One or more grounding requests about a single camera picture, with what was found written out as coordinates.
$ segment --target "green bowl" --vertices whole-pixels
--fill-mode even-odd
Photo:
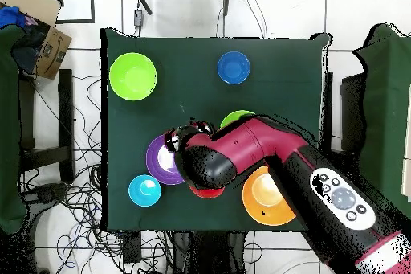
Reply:
[[[146,98],[157,83],[153,62],[140,53],[119,56],[110,67],[108,77],[114,93],[126,100]]]
[[[226,125],[228,125],[232,121],[236,121],[239,117],[245,114],[255,114],[255,113],[251,111],[246,111],[246,110],[234,111],[222,120],[222,123],[220,124],[220,128],[224,128]]]

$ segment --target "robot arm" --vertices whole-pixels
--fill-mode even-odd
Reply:
[[[198,189],[222,188],[264,159],[299,221],[315,232],[315,250],[325,244],[362,274],[411,274],[411,244],[402,230],[285,124],[245,116],[216,133],[194,123],[166,133],[165,140],[180,174]]]

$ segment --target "dark green tablecloth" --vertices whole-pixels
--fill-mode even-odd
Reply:
[[[360,172],[403,214],[411,202],[401,194],[405,135],[411,84],[411,38],[395,26],[372,28],[356,53],[366,74],[364,119],[367,125]]]
[[[0,228],[7,234],[18,231],[26,214],[17,186],[20,158],[18,67],[11,57],[11,48],[24,35],[24,30],[15,25],[0,28]]]
[[[296,219],[281,227],[255,222],[242,205],[242,185],[231,183],[211,200],[194,195],[185,183],[161,185],[159,202],[144,208],[130,200],[128,184],[148,174],[145,152],[151,140],[188,124],[190,117],[219,126],[234,110],[279,114],[318,139],[327,34],[313,40],[151,39],[106,29],[102,45],[105,38],[108,69],[127,52],[148,56],[157,69],[157,86],[142,101],[123,100],[108,85],[109,230],[303,229]],[[227,51],[240,51],[250,60],[251,72],[242,84],[229,85],[218,76],[218,60]]]

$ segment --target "white tile floor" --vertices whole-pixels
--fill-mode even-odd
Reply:
[[[222,0],[146,0],[153,10],[153,15],[144,13],[144,26],[141,36],[145,37],[210,37],[216,35],[218,12]],[[65,0],[66,5],[59,19],[90,18],[84,10],[85,2],[90,0]],[[258,20],[262,24],[261,14],[255,0],[249,0]],[[333,36],[333,43],[328,54],[328,70],[334,72],[333,84],[333,146],[339,148],[341,137],[340,122],[340,83],[345,76],[362,72],[360,61],[350,52],[361,47],[370,28],[377,23],[392,22],[405,34],[411,32],[411,0],[258,0],[267,23],[267,35],[272,38],[306,39],[311,35],[326,31]],[[100,73],[100,37],[101,27],[114,27],[127,35],[135,32],[133,14],[137,0],[94,0],[95,23],[67,23],[57,27],[72,37],[62,68],[71,68],[74,78],[74,105],[86,117],[85,129],[89,133],[100,118],[98,109],[86,97],[87,87],[98,77],[81,80],[85,76],[97,76]],[[218,25],[218,36],[223,35],[222,21]],[[226,17],[226,36],[260,36],[260,30],[246,0],[230,0],[229,14]],[[58,111],[57,84],[59,79],[39,80],[38,90],[53,111]],[[90,96],[100,106],[100,82],[93,84]],[[87,149],[87,136],[83,131],[84,120],[75,111],[75,148],[76,159],[81,156],[79,149]],[[58,121],[44,103],[35,99],[35,145],[46,148],[58,144]],[[93,139],[101,141],[100,125],[93,132]],[[87,153],[89,164],[98,163],[99,156]],[[86,165],[84,159],[75,163],[76,170]],[[43,167],[35,184],[56,182],[59,180],[57,165]],[[39,221],[36,231],[36,257],[40,268],[49,268],[54,273],[61,265],[58,250],[63,250],[67,238],[61,235],[73,234],[76,221],[65,207],[57,206],[46,211]],[[249,233],[246,242],[252,242],[254,232]],[[143,232],[143,240],[153,237],[148,231]],[[156,241],[147,243],[145,251],[152,252]],[[299,233],[257,232],[255,242],[262,248],[253,251],[248,246],[244,253],[246,262],[257,259],[256,264],[248,264],[247,274],[332,274],[318,262],[315,253],[309,248]],[[65,267],[60,274],[79,274],[90,255],[92,248],[80,242],[71,261],[78,262],[72,268]],[[158,269],[164,267],[160,261]],[[144,264],[138,264],[133,272]],[[83,274],[121,274],[110,258],[103,254],[93,256],[86,265]]]

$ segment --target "power cord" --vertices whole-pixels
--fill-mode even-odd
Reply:
[[[288,268],[288,269],[287,269],[284,273],[282,273],[282,274],[286,274],[286,273],[289,272],[291,269],[296,268],[296,267],[298,267],[298,266],[301,266],[301,265],[303,265],[303,264],[317,264],[317,263],[318,263],[318,261],[307,261],[307,262],[305,262],[305,263],[296,264],[296,265]]]
[[[260,13],[261,13],[261,15],[262,15],[262,19],[264,20],[264,26],[265,26],[265,32],[266,32],[266,38],[268,37],[268,35],[267,35],[267,24],[266,24],[266,18],[264,18],[264,14],[262,13],[262,10],[261,10],[261,8],[260,8],[260,5],[258,4],[258,1],[257,0],[255,0],[255,3],[257,3],[257,7],[260,9]]]
[[[220,11],[218,12],[218,17],[217,17],[217,26],[216,26],[216,31],[215,31],[215,36],[218,36],[218,23],[220,22],[220,15],[222,13],[222,8],[220,9]]]
[[[247,4],[248,4],[248,6],[249,6],[249,8],[250,8],[250,10],[251,10],[251,13],[253,13],[253,16],[255,17],[255,21],[257,22],[258,28],[259,28],[260,31],[261,31],[261,36],[262,36],[262,38],[264,39],[264,33],[262,32],[262,28],[261,28],[261,26],[260,26],[260,22],[258,21],[257,16],[255,15],[253,9],[251,8],[250,2],[249,2],[248,0],[247,0]]]

